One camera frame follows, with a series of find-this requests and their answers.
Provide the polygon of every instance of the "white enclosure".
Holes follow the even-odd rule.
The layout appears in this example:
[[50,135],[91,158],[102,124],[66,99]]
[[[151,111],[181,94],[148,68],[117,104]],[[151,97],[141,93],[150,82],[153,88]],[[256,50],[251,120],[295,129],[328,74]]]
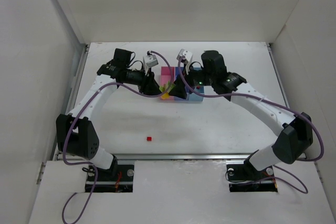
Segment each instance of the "white enclosure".
[[84,44],[117,41],[271,43],[289,105],[325,142],[317,169],[335,216],[335,13],[335,0],[0,0],[0,222],[29,221]]
[[[193,60],[201,61],[205,49],[218,50],[228,71],[244,76],[267,98],[285,105],[268,48],[264,42],[107,42],[92,43],[85,63],[78,104],[108,62],[116,48],[136,53],[141,60],[147,50],[163,54],[176,66],[176,54],[188,49]],[[152,69],[160,83],[161,67]],[[215,94],[205,87],[206,94]],[[276,141],[276,136],[262,121],[226,99],[204,99],[202,103],[163,102],[134,95],[119,88],[108,99],[92,122],[100,144],[114,154],[234,154],[252,153]]]
[[297,1],[67,0],[64,5],[79,37],[86,43],[273,42]]

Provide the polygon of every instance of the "cable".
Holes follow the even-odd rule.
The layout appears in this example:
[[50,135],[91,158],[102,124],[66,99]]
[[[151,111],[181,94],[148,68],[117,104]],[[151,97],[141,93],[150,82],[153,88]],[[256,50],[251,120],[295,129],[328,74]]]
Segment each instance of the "cable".
[[203,69],[202,64],[199,63],[198,61],[193,61],[193,62],[190,64],[189,68],[190,68],[193,64],[195,64],[195,63],[198,63],[198,64],[200,65],[200,67]]
[[89,173],[94,174],[94,170],[93,170],[93,169],[88,169],[88,168],[86,168],[86,167],[83,167],[83,168],[82,168],[82,171],[85,172],[85,173],[87,173],[87,174],[89,174]]
[[83,206],[82,211],[80,212],[78,218],[77,218],[74,222],[72,222],[72,223],[68,223],[68,222],[66,222],[65,217],[64,217],[64,212],[65,212],[65,209],[66,209],[68,203],[70,202],[70,200],[71,200],[77,193],[72,194],[72,195],[70,196],[70,198],[66,201],[66,203],[65,203],[65,205],[64,205],[64,207],[63,207],[63,210],[62,210],[62,221],[63,221],[64,224],[75,224],[75,223],[77,223],[77,222],[79,221],[79,219],[82,217],[82,215],[83,215],[83,213],[84,213],[84,211],[85,211],[85,209],[86,209],[86,206],[87,206],[87,204],[88,204],[88,202],[89,202],[89,200],[90,200],[90,198],[91,198],[91,196],[92,196],[93,190],[94,190],[94,188],[95,188],[95,185],[96,185],[96,183],[97,183],[97,179],[98,179],[98,170],[97,170],[96,166],[95,166],[93,163],[91,163],[91,162],[89,162],[89,161],[70,163],[70,162],[67,161],[67,157],[66,157],[67,147],[68,147],[68,143],[69,143],[70,135],[71,135],[73,129],[75,128],[75,125],[76,125],[76,123],[77,123],[79,117],[80,117],[80,116],[82,115],[82,113],[84,112],[84,110],[89,106],[89,104],[90,104],[90,103],[93,101],[93,99],[100,93],[100,91],[101,91],[102,89],[104,89],[104,88],[106,88],[106,87],[108,87],[108,86],[111,86],[111,85],[119,85],[119,86],[122,86],[122,87],[124,87],[124,88],[130,90],[131,92],[133,92],[133,93],[135,93],[135,94],[138,94],[138,95],[140,95],[140,96],[142,96],[142,97],[157,98],[157,97],[160,97],[160,96],[166,94],[166,93],[170,90],[170,88],[171,88],[171,86],[172,86],[172,84],[173,84],[173,82],[174,82],[174,75],[173,75],[173,72],[172,72],[172,68],[171,68],[171,66],[169,65],[169,63],[168,63],[168,61],[166,60],[166,58],[164,58],[162,54],[160,54],[160,53],[158,53],[158,52],[155,52],[155,51],[149,51],[149,53],[153,53],[153,54],[158,55],[160,58],[162,58],[162,59],[164,60],[164,62],[167,64],[167,66],[168,66],[168,68],[169,68],[170,76],[171,76],[170,84],[169,84],[168,88],[167,88],[164,92],[162,92],[162,93],[160,93],[160,94],[157,94],[157,95],[146,95],[146,94],[142,94],[142,93],[140,93],[140,92],[138,92],[138,91],[136,91],[136,90],[133,90],[132,88],[126,86],[126,85],[123,84],[123,83],[118,83],[118,82],[110,82],[110,83],[107,83],[107,84],[101,86],[100,89],[97,90],[96,93],[94,93],[93,96],[87,101],[87,103],[86,103],[86,104],[83,106],[83,108],[79,111],[78,115],[76,116],[76,118],[74,119],[74,121],[72,122],[72,124],[71,124],[71,126],[70,126],[70,128],[69,128],[69,131],[68,131],[67,136],[66,136],[65,141],[64,141],[63,154],[62,154],[63,162],[64,162],[66,165],[92,165],[92,167],[93,167],[93,169],[94,169],[94,171],[95,171],[95,180],[93,181],[93,185],[92,185],[91,191],[90,191],[89,196],[88,196],[88,198],[87,198],[87,200],[86,200],[86,202],[85,202],[85,204],[84,204],[84,206]]
[[131,55],[134,54],[133,58],[130,60],[130,64],[132,63],[132,61],[135,59],[135,52],[131,52]]
[[[253,98],[253,99],[256,99],[256,100],[260,100],[262,98],[260,97],[256,97],[254,95],[251,95],[251,94],[238,94],[238,93],[229,93],[229,94],[217,94],[217,95],[208,95],[208,94],[202,94],[202,93],[199,93],[197,92],[196,90],[194,90],[192,87],[190,87],[190,85],[186,82],[183,74],[182,74],[182,70],[181,70],[181,61],[184,59],[185,57],[181,57],[179,59],[179,63],[177,65],[177,68],[178,68],[178,72],[181,76],[181,79],[183,81],[183,83],[185,84],[185,86],[193,93],[199,95],[200,97],[206,97],[206,98],[217,98],[217,97],[233,97],[233,96],[237,96],[237,97],[250,97],[250,98]],[[306,117],[304,117],[303,115],[301,115],[299,112],[295,111],[295,110],[292,110],[286,106],[283,106],[281,104],[278,104],[278,103],[275,103],[275,102],[271,102],[271,101],[268,101],[268,100],[262,100],[262,102],[264,103],[267,103],[267,104],[270,104],[270,105],[273,105],[273,106],[276,106],[276,107],[279,107],[283,110],[287,110],[291,113],[293,113],[294,115],[296,115],[297,117],[303,119],[307,124],[309,124],[309,126],[314,130],[315,134],[316,134],[316,137],[320,143],[320,148],[321,148],[321,152],[320,152],[320,155],[318,157],[315,157],[315,158],[312,158],[312,159],[304,159],[304,158],[298,158],[299,161],[305,161],[305,162],[314,162],[314,161],[317,161],[317,160],[320,160],[323,155],[324,155],[324,144],[323,144],[323,141],[322,141],[322,137],[319,133],[319,131],[317,130],[317,128],[315,127],[315,125],[310,122]]]
[[120,180],[121,180],[121,178],[122,178],[122,173],[119,172],[119,173],[118,173],[118,180],[116,181],[116,183],[115,183],[115,185],[114,185],[115,188],[116,188],[116,189],[115,189],[115,190],[116,190],[116,191],[115,191],[116,193],[118,192],[118,188],[119,188],[119,184],[120,184]]
[[237,180],[237,181],[231,181],[231,180],[229,180],[229,178],[227,177],[227,171],[226,171],[224,177],[225,177],[225,179],[226,179],[227,181],[229,181],[229,182],[231,182],[231,183],[241,183],[241,182],[245,182],[245,181],[246,181],[246,180]]
[[136,62],[140,62],[141,65],[142,65],[142,68],[141,68],[141,69],[143,69],[143,62],[142,62],[141,60],[136,60],[136,61],[134,61],[132,64],[130,64],[130,65],[128,66],[128,68],[132,67],[132,66],[134,65],[134,63],[136,63]]
[[281,170],[281,171],[283,171],[283,172],[289,174],[290,176],[294,177],[294,178],[295,178],[295,179],[296,179],[296,180],[297,180],[297,181],[304,187],[304,191],[301,190],[300,188],[296,187],[295,185],[293,185],[293,184],[287,182],[287,181],[284,180],[283,178],[279,178],[279,177],[275,177],[275,176],[269,176],[269,177],[266,177],[266,178],[262,178],[262,179],[259,179],[259,180],[256,180],[256,181],[247,182],[247,183],[239,183],[239,182],[237,182],[237,185],[248,186],[248,185],[253,185],[253,184],[256,184],[256,183],[258,183],[258,182],[261,182],[261,181],[264,181],[264,180],[268,180],[268,179],[277,179],[277,180],[280,180],[280,181],[284,182],[284,183],[287,184],[288,186],[294,188],[295,190],[299,191],[300,193],[308,194],[308,188],[307,188],[306,185],[302,182],[302,180],[300,180],[297,176],[295,176],[293,173],[291,173],[291,172],[289,172],[289,171],[287,171],[287,170],[285,170],[285,169],[283,169],[283,168],[281,168],[281,167],[279,167],[279,166],[277,166],[277,165],[274,165],[273,167],[275,167],[275,168],[277,168],[277,169],[279,169],[279,170]]

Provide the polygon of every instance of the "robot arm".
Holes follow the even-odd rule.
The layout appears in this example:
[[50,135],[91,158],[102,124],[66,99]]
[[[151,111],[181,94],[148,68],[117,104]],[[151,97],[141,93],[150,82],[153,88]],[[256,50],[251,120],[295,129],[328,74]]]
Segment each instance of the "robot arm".
[[[202,70],[194,70],[192,66],[188,71],[190,62],[186,59],[183,74],[186,82],[193,89],[196,86],[212,86],[217,94],[251,94],[260,97],[260,100],[246,96],[225,97],[243,107],[264,122],[278,137],[276,142],[257,150],[251,154],[242,165],[227,165],[230,169],[231,181],[258,180],[262,172],[269,166],[280,162],[292,164],[312,144],[312,129],[307,123],[290,112],[261,102],[267,100],[265,96],[254,89],[243,77],[236,73],[227,72],[223,56],[218,51],[206,51],[201,56]],[[174,82],[175,87],[169,95],[185,99],[187,89],[180,76]]]
[[[158,64],[156,56],[151,54],[144,56],[143,68],[131,70],[128,69],[131,55],[130,51],[116,49],[113,59],[100,67],[93,85],[79,104],[68,114],[60,114],[56,120],[57,144],[58,149],[62,151],[72,122],[80,114],[80,111],[84,110],[75,125],[75,130],[71,133],[67,153],[87,159],[98,168],[109,170],[111,173],[116,170],[117,159],[99,146],[99,138],[92,122],[118,86],[110,85],[104,89],[101,88],[108,83],[117,82],[135,84],[139,87],[139,92],[143,94],[157,95],[161,93],[159,85],[154,80],[154,73],[151,71],[151,68]],[[99,94],[87,108],[84,108],[97,91]]]

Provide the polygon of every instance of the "colored block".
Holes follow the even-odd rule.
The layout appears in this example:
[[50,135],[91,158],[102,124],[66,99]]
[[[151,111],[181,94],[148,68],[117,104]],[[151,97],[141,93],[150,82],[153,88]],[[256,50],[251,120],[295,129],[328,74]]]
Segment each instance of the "colored block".
[[[174,81],[175,81],[176,77],[179,75],[179,70],[178,70],[177,67],[172,67],[172,71],[173,71],[173,74],[174,74]],[[160,90],[162,92],[168,87],[169,81],[170,81],[169,68],[168,67],[161,67]],[[195,89],[199,93],[204,94],[204,87],[203,86],[196,87]],[[161,96],[161,99],[166,100],[166,101],[194,101],[194,102],[202,102],[203,101],[203,97],[200,97],[199,95],[193,94],[193,93],[189,94],[187,87],[185,87],[185,90],[187,91],[187,99],[172,97],[172,96],[168,95],[168,93]]]

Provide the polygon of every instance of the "white table surface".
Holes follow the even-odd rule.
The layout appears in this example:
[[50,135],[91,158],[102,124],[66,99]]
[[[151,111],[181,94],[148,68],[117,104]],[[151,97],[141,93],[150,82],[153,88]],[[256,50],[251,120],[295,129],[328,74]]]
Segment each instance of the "white table surface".
[[[313,163],[280,164],[306,183],[298,193],[278,182],[278,193],[230,193],[225,161],[139,161],[133,193],[94,193],[78,224],[335,224]],[[288,174],[275,174],[300,187]],[[60,224],[64,203],[83,192],[81,166],[49,161],[29,224]],[[71,223],[88,193],[76,195],[65,212]]]
[[[116,48],[163,54],[172,66],[181,48],[201,61],[204,50],[218,50],[227,70],[245,77],[254,88],[284,104],[280,86],[264,42],[107,42],[92,43],[82,75],[76,104],[91,87],[100,66],[113,58]],[[164,62],[153,68],[156,79]],[[214,94],[206,87],[207,94]],[[101,146],[108,152],[129,153],[251,153],[276,140],[261,121],[224,98],[206,98],[202,103],[164,102],[143,98],[119,88],[112,94],[95,122]]]

